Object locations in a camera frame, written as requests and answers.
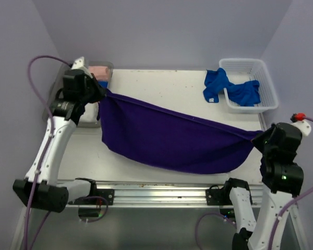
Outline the purple towel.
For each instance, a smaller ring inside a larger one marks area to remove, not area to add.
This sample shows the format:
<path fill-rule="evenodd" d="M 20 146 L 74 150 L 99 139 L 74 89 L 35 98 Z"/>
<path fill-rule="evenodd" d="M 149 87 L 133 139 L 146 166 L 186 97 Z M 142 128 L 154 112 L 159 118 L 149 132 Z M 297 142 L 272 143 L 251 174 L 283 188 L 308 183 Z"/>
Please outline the purple towel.
<path fill-rule="evenodd" d="M 102 142 L 138 163 L 193 174 L 233 171 L 260 130 L 247 131 L 107 92 L 100 101 Z"/>

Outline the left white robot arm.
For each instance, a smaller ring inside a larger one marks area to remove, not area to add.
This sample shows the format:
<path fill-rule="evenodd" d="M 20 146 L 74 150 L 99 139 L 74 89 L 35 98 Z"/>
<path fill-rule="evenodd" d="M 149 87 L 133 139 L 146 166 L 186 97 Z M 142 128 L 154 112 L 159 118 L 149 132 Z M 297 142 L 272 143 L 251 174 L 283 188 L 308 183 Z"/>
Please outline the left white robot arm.
<path fill-rule="evenodd" d="M 34 163 L 24 179 L 13 183 L 14 192 L 26 207 L 60 213 L 79 198 L 88 205 L 97 201 L 94 181 L 78 178 L 58 185 L 57 179 L 66 146 L 86 105 L 101 101 L 105 94 L 106 89 L 87 70 L 65 71 L 63 88 L 50 105 L 46 132 Z"/>

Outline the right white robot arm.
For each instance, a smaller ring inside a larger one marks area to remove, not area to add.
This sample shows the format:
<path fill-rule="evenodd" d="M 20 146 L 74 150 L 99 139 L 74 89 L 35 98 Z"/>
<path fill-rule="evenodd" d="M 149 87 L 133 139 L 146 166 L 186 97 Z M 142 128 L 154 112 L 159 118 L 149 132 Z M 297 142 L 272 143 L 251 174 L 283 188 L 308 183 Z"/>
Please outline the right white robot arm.
<path fill-rule="evenodd" d="M 256 218 L 248 183 L 230 178 L 224 184 L 222 198 L 233 205 L 236 221 L 233 249 L 280 249 L 287 206 L 299 197 L 304 180 L 304 172 L 294 159 L 302 138 L 310 132 L 303 121 L 280 122 L 252 139 L 262 154 L 262 203 Z"/>

